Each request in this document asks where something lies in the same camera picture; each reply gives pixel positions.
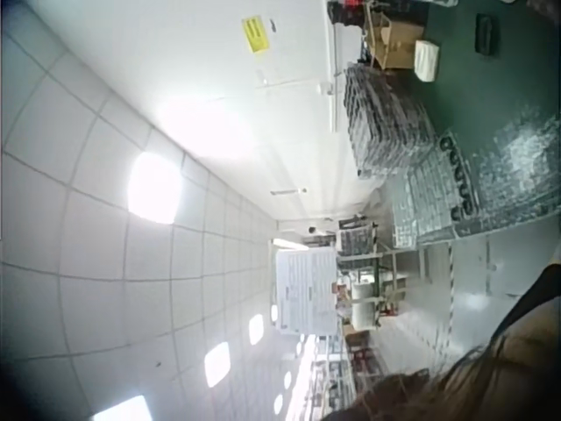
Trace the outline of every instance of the green floor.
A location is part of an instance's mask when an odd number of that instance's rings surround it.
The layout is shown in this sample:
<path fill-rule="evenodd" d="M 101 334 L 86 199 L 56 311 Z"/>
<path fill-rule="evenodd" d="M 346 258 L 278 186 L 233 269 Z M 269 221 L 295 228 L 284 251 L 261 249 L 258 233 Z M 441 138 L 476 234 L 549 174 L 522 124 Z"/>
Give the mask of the green floor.
<path fill-rule="evenodd" d="M 499 23 L 494 57 L 475 52 L 475 17 L 487 13 Z M 442 132 L 452 129 L 466 156 L 493 148 L 495 133 L 526 107 L 544 119 L 559 113 L 559 33 L 525 0 L 459 0 L 431 5 L 425 39 L 441 47 L 437 79 L 413 75 L 412 90 Z"/>

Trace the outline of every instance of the yellow sign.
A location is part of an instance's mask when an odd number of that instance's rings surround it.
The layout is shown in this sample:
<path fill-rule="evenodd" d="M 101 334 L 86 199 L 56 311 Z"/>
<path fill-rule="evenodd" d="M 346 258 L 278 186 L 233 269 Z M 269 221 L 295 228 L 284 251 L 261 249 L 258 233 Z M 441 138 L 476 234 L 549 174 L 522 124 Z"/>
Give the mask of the yellow sign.
<path fill-rule="evenodd" d="M 243 19 L 242 26 L 244 27 L 249 46 L 254 53 L 269 48 L 269 39 L 266 37 L 266 31 L 261 16 Z"/>

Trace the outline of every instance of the brown hair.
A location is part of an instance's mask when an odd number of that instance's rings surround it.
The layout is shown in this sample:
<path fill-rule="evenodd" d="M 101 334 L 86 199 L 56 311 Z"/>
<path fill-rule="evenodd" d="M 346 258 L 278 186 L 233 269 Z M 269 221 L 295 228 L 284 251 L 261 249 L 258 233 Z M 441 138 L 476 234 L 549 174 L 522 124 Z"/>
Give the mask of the brown hair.
<path fill-rule="evenodd" d="M 503 337 L 485 348 L 472 350 L 442 375 L 431 378 L 428 370 L 390 375 L 360 395 L 350 408 L 333 412 L 323 420 L 512 421 L 535 419 L 538 413 L 556 413 L 552 405 L 561 397 L 559 364 L 543 370 L 510 358 L 511 352 L 504 351 L 507 339 Z M 543 342 L 509 340 L 509 350 L 511 346 L 523 345 L 525 351 L 533 352 L 537 358 L 556 360 L 556 351 Z M 530 385 L 528 393 L 524 392 L 524 402 L 497 403 L 494 391 L 504 374 L 515 375 L 519 382 Z"/>

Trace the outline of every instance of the warehouse aisle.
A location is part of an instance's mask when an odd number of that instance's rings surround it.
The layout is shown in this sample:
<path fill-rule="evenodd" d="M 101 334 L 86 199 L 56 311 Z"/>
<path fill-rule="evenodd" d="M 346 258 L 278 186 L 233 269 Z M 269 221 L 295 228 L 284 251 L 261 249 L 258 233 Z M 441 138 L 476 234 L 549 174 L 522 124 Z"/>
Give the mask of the warehouse aisle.
<path fill-rule="evenodd" d="M 484 344 L 547 265 L 558 217 L 426 249 L 396 318 L 371 335 L 388 371 L 439 370 Z"/>

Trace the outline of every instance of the white sign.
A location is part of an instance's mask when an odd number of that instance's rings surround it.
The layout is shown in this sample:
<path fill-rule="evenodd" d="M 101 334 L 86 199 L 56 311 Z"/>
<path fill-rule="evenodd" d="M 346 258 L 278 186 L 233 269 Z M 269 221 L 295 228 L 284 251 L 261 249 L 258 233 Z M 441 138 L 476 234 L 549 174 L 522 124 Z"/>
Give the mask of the white sign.
<path fill-rule="evenodd" d="M 337 333 L 337 252 L 333 247 L 282 250 L 276 255 L 277 328 L 285 333 Z"/>

